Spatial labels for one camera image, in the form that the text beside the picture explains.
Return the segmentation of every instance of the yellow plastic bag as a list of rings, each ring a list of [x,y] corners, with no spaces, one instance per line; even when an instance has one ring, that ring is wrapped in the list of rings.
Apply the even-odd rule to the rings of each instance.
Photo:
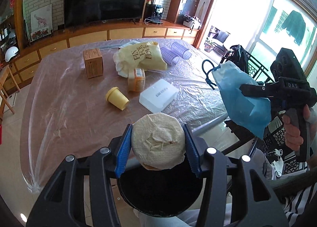
[[[127,78],[129,70],[136,68],[147,70],[167,70],[163,61],[159,43],[151,41],[124,47],[114,54],[116,70]]]

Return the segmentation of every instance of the transparent plastic sheet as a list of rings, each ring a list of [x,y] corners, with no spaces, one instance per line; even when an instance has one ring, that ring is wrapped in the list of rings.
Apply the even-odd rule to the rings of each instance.
[[[182,40],[134,40],[154,40],[167,47],[177,41],[193,51],[189,60],[181,59],[167,71],[145,73],[145,88],[163,78],[180,90],[164,113],[176,117],[181,124],[188,123],[193,129],[226,113],[219,90],[212,90],[205,82],[201,64],[207,56],[202,52]],[[127,124],[151,113],[139,103],[139,93],[127,91],[127,79],[117,74],[113,54],[118,48],[101,50],[103,76],[86,77],[83,50],[129,41],[78,46],[41,61],[26,100],[20,137],[21,170],[32,193],[42,190],[67,155],[89,156],[107,146],[112,138],[122,135]],[[105,95],[112,87],[119,87],[130,100],[124,111],[106,102]]]

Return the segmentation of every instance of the black and white striped fabric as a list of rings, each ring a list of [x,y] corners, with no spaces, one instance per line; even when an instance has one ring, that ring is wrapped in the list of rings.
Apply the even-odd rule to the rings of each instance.
[[[304,210],[309,205],[311,199],[317,191],[317,184],[314,184],[305,190],[297,193],[296,196],[287,197],[284,208],[285,215],[288,219],[289,226],[292,226],[295,221],[302,215]]]

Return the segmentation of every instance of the tv cabinet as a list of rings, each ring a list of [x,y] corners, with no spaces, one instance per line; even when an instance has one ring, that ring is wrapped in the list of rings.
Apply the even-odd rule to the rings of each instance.
[[[193,44],[198,30],[190,30],[180,24],[163,21],[161,25],[145,25],[141,22],[135,24],[131,21],[107,22],[89,26],[67,28],[55,31],[52,36],[34,41],[30,46],[20,48],[20,54],[10,62],[11,71],[20,88],[32,82],[33,76],[46,56],[75,46],[89,43],[133,38],[174,38],[183,39]],[[10,95],[16,87],[8,77],[4,89]]]

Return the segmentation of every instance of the wooden stool leg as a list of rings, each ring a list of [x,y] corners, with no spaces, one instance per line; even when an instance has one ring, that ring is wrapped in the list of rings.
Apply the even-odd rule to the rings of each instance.
[[[15,78],[13,77],[13,74],[12,74],[12,72],[11,72],[10,67],[9,67],[9,71],[10,71],[10,76],[11,76],[11,78],[12,78],[12,80],[13,80],[14,85],[16,86],[16,88],[18,89],[18,91],[20,92],[20,88],[19,88],[18,84],[16,83]]]
[[[2,97],[2,99],[4,100],[5,104],[7,105],[7,107],[9,107],[10,111],[15,114],[13,108],[11,107],[11,105],[8,103],[8,101],[5,99],[4,95],[2,94],[2,92],[0,92],[0,96]]]
[[[5,89],[4,89],[3,87],[2,87],[1,90],[3,91],[3,93],[4,93],[4,95],[5,95],[6,97],[9,97],[8,94],[7,94],[7,92],[5,91]]]

